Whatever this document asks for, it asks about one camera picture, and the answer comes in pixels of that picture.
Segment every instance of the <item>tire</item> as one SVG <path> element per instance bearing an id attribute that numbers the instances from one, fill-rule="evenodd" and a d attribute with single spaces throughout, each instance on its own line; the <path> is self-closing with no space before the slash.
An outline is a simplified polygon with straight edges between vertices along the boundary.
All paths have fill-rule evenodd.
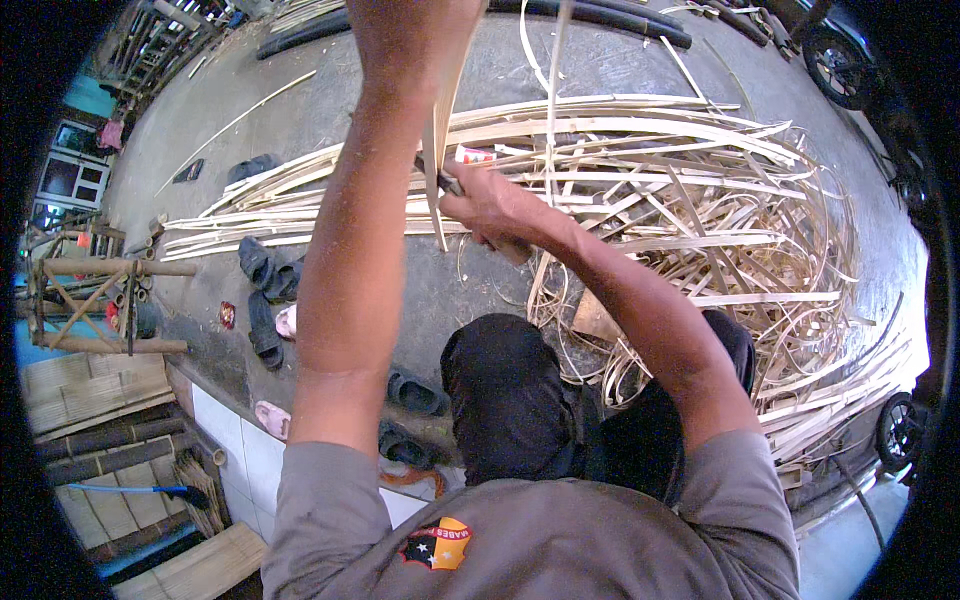
<path id="1" fill-rule="evenodd" d="M 826 52 L 830 52 L 833 57 L 825 56 Z M 823 61 L 831 58 L 838 65 L 842 63 L 847 70 L 848 74 L 844 78 L 847 85 L 843 85 L 838 79 L 831 81 L 828 74 L 821 71 L 821 65 L 829 69 Z M 804 42 L 804 62 L 813 82 L 835 105 L 847 110 L 862 110 L 870 104 L 876 88 L 876 76 L 871 65 L 845 39 L 831 34 L 813 36 Z M 849 86 L 851 89 L 845 93 L 839 91 L 835 85 L 842 88 Z"/>
<path id="2" fill-rule="evenodd" d="M 903 470 L 917 460 L 924 437 L 925 411 L 907 392 L 887 399 L 876 419 L 875 446 L 880 462 L 891 472 Z"/>

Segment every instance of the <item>concrete floor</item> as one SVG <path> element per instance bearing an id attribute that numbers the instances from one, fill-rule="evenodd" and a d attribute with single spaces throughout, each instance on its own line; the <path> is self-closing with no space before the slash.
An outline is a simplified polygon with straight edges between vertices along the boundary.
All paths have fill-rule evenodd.
<path id="1" fill-rule="evenodd" d="M 884 542 L 900 522 L 908 493 L 906 486 L 885 477 L 863 494 Z M 855 499 L 801 538 L 799 544 L 800 595 L 804 600 L 851 597 L 880 556 L 874 529 Z"/>
<path id="2" fill-rule="evenodd" d="M 651 0 L 649 6 L 660 9 L 668 2 Z M 689 13 L 681 13 L 679 18 L 694 38 L 693 47 L 681 51 L 681 56 L 710 99 L 743 103 L 738 86 L 705 40 L 742 82 L 756 120 L 792 119 L 809 131 L 811 153 L 833 169 L 854 196 L 861 258 L 856 313 L 885 323 L 898 293 L 904 292 L 901 317 L 918 332 L 917 348 L 925 348 L 925 250 L 850 114 L 820 94 L 802 60 L 787 63 L 772 47 L 759 49 L 723 23 Z M 541 65 L 549 64 L 553 27 L 550 20 L 528 19 L 531 44 Z M 361 82 L 352 35 L 328 37 L 257 61 L 256 46 L 266 33 L 264 23 L 249 24 L 233 33 L 205 53 L 210 59 L 192 80 L 187 79 L 192 65 L 184 68 L 137 123 L 125 153 L 116 162 L 104 199 L 104 209 L 114 224 L 127 232 L 128 239 L 144 237 L 148 221 L 158 213 L 166 212 L 171 219 L 196 216 L 220 196 L 228 169 L 241 160 L 263 153 L 287 160 L 343 141 Z M 318 71 L 312 79 L 257 109 L 210 144 L 200 154 L 206 163 L 197 181 L 168 186 L 154 197 L 178 165 L 226 122 L 312 69 Z M 570 26 L 561 71 L 566 78 L 558 93 L 563 96 L 610 92 L 692 95 L 659 42 L 581 23 Z M 455 110 L 543 97 L 520 46 L 517 17 L 485 17 L 470 50 Z M 751 116 L 744 108 L 739 114 Z M 173 237 L 167 234 L 164 239 Z M 450 240 L 454 250 L 458 243 L 457 238 Z M 305 247 L 279 251 L 294 258 L 303 254 Z M 466 280 L 457 275 L 456 252 L 438 252 L 428 236 L 408 238 L 407 251 L 408 284 L 395 360 L 439 382 L 440 353 L 448 336 L 488 312 L 519 314 L 518 307 L 502 300 L 493 286 L 509 299 L 524 301 L 531 274 L 472 243 L 465 245 L 460 260 Z M 265 371 L 247 339 L 246 298 L 252 288 L 235 254 L 215 254 L 194 262 L 199 270 L 192 279 L 159 277 L 153 292 L 164 313 L 163 337 L 190 343 L 191 352 L 174 360 L 248 419 L 252 419 L 252 405 L 260 399 L 289 409 L 297 366 L 295 346 L 285 344 L 286 364 L 279 372 Z M 217 322 L 221 300 L 237 306 L 237 325 L 232 331 Z M 852 343 L 865 345 L 881 329 L 862 328 L 851 336 Z M 923 352 L 918 352 L 918 360 L 925 361 Z M 449 420 L 420 425 L 427 437 L 449 441 Z"/>

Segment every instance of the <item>hand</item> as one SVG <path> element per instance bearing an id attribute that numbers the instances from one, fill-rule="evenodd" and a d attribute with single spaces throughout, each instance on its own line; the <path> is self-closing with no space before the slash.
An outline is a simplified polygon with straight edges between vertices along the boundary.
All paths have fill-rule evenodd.
<path id="1" fill-rule="evenodd" d="M 544 201 L 491 169 L 452 160 L 444 169 L 460 181 L 467 196 L 445 194 L 440 211 L 472 229 L 474 240 L 480 244 L 488 240 L 536 243 L 536 225 L 550 211 Z"/>
<path id="2" fill-rule="evenodd" d="M 483 14 L 483 0 L 350 0 L 364 85 L 389 90 L 411 86 L 433 98 L 451 52 L 463 48 Z"/>

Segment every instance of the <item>tiled wall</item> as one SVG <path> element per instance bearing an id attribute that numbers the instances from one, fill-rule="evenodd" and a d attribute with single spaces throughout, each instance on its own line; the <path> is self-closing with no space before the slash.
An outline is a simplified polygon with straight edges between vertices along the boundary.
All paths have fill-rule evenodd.
<path id="1" fill-rule="evenodd" d="M 274 536 L 276 488 L 280 483 L 285 444 L 241 419 L 196 384 L 193 405 L 197 424 L 227 453 L 227 463 L 220 467 L 220 476 L 230 517 L 247 523 L 270 543 Z M 381 489 L 380 495 L 395 528 L 426 505 L 424 500 L 390 490 Z"/>

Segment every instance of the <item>shoulder patch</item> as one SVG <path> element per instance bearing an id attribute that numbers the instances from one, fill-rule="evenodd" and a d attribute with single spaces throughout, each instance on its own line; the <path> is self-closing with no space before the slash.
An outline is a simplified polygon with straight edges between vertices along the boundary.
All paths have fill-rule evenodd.
<path id="1" fill-rule="evenodd" d="M 398 554 L 405 563 L 420 563 L 430 570 L 454 570 L 463 562 L 464 549 L 473 536 L 465 524 L 442 516 L 407 536 Z"/>

